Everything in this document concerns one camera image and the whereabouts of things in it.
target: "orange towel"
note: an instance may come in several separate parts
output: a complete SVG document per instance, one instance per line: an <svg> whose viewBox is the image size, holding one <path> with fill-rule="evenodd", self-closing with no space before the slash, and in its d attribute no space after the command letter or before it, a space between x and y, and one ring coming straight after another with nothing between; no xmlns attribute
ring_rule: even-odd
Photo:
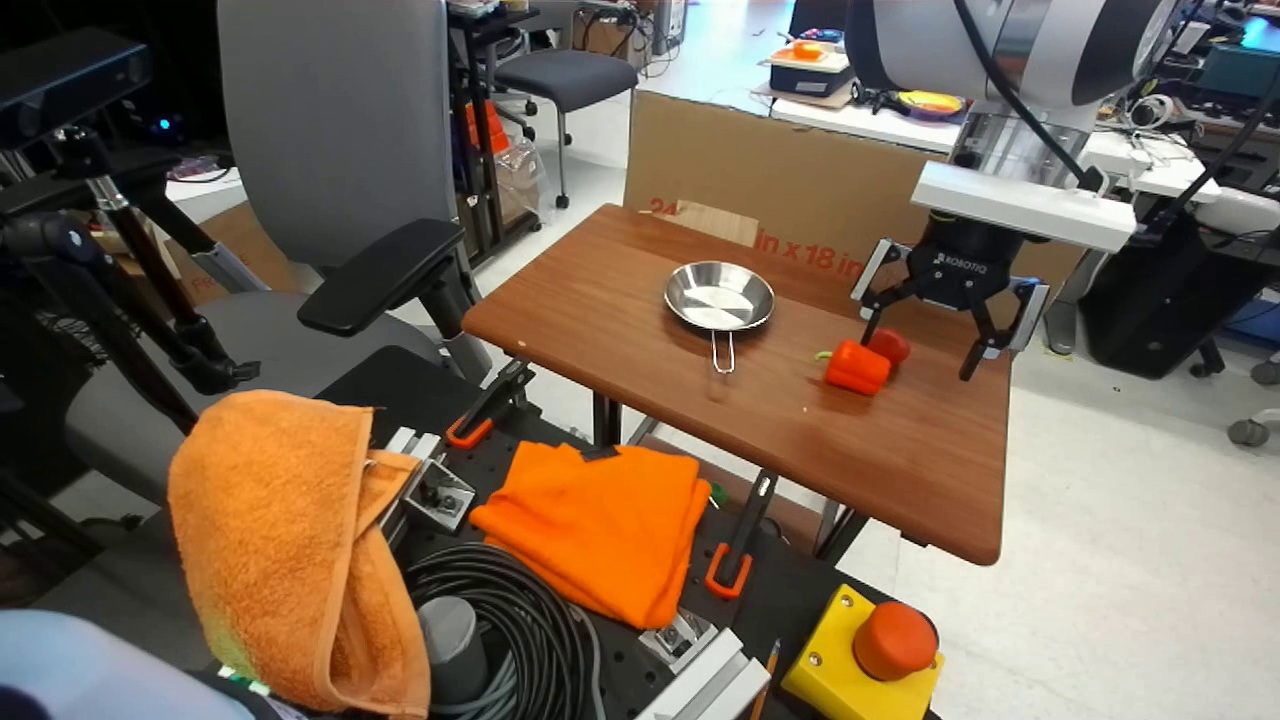
<svg viewBox="0 0 1280 720"><path fill-rule="evenodd" d="M166 513L211 658L310 711L429 716L429 648L376 517L416 468L370 413L285 392L211 406Z"/></svg>
<svg viewBox="0 0 1280 720"><path fill-rule="evenodd" d="M588 466L575 450L519 445L472 523L558 597L631 629L668 629L713 495L696 473L696 460L648 450Z"/></svg>

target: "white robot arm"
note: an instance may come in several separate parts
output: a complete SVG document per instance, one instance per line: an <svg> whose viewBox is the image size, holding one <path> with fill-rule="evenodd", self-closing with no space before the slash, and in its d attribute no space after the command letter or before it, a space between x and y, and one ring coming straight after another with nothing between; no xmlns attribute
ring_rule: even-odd
<svg viewBox="0 0 1280 720"><path fill-rule="evenodd" d="M1094 106L1133 87L1173 45L1191 0L856 0L852 63L873 87L933 87L972 99L949 165L926 165L915 206L933 210L915 250L885 241L856 280L868 337L886 303L920 298L972 311L983 355L1018 348L1038 320L1043 286L1007 275L1018 245L1067 241L1115 254L1134 233L1129 206L1098 197L1080 168ZM909 280L873 290L878 264ZM1018 311L997 327L987 300L1016 293Z"/></svg>

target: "white floor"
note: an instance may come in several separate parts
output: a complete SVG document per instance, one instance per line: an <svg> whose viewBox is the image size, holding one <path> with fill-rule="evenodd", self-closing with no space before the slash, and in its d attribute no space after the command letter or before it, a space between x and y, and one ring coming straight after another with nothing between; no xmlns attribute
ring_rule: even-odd
<svg viewBox="0 0 1280 720"><path fill-rule="evenodd" d="M782 0L698 0L679 60L650 83L757 106L779 29ZM616 158L603 151L611 168L575 160L570 210L542 210L542 233L480 268L480 286L502 286L594 206L618 202ZM941 716L1280 716L1280 445L1239 453L1225 439L1225 423L1280 392L1245 378L1247 352L1227 361L1215 382L1146 383L1032 346L1016 361L1002 562L972 570L885 523L841 562L941 623ZM588 423L588 392L538 371L530 396L554 423Z"/></svg>

